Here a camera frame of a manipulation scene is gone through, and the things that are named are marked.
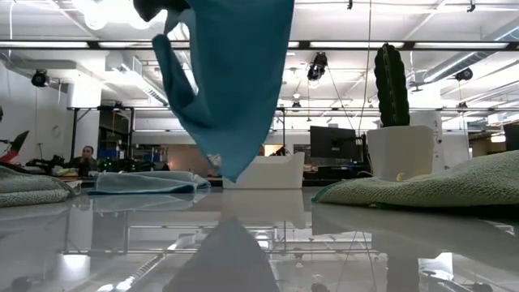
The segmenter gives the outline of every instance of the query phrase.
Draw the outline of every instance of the blue cloth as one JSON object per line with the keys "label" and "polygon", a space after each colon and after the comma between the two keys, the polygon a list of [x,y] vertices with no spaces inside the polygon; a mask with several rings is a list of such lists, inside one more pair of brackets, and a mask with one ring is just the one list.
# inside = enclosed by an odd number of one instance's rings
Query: blue cloth
{"label": "blue cloth", "polygon": [[148,171],[129,174],[100,173],[89,195],[193,193],[211,183],[185,171]]}
{"label": "blue cloth", "polygon": [[187,0],[169,11],[165,33],[190,31],[195,94],[166,35],[152,43],[171,109],[218,172],[235,182],[272,123],[294,0]]}

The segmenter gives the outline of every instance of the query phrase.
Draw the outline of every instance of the black monitor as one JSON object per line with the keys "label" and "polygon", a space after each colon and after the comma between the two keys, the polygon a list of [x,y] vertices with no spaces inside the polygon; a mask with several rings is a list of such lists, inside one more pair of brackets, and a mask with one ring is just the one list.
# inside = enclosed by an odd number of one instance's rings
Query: black monitor
{"label": "black monitor", "polygon": [[359,159],[355,130],[334,127],[310,127],[310,156]]}
{"label": "black monitor", "polygon": [[508,124],[503,126],[506,137],[506,150],[519,150],[519,125]]}

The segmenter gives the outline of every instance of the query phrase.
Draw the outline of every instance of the track light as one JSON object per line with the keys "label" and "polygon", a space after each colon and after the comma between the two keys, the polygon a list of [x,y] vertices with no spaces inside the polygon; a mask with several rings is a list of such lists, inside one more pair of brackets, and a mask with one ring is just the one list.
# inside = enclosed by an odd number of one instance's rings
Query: track light
{"label": "track light", "polygon": [[314,62],[310,65],[310,69],[308,70],[308,81],[318,81],[325,72],[325,68],[328,66],[328,58],[326,58],[325,52],[319,52],[314,58]]}
{"label": "track light", "polygon": [[458,81],[471,80],[472,76],[474,76],[472,70],[470,68],[466,68],[465,70],[457,72],[457,74],[454,75],[454,79]]}
{"label": "track light", "polygon": [[38,69],[31,79],[32,85],[38,88],[45,88],[50,84],[50,78],[47,75],[47,70]]}

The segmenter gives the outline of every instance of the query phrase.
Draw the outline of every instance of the white pot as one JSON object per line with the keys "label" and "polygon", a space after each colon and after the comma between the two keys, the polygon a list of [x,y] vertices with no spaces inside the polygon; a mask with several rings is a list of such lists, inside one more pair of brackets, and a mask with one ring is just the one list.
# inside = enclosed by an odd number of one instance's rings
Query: white pot
{"label": "white pot", "polygon": [[371,166],[376,177],[396,181],[430,174],[433,130],[426,126],[385,127],[367,132]]}

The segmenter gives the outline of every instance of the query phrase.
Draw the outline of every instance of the green towel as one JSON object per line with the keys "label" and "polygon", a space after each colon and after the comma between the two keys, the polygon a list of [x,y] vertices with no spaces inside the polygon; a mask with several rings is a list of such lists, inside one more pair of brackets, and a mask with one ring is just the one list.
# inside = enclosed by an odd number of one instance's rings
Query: green towel
{"label": "green towel", "polygon": [[325,187],[315,202],[406,207],[473,207],[519,204],[519,151],[477,157],[450,170],[388,182],[360,178]]}

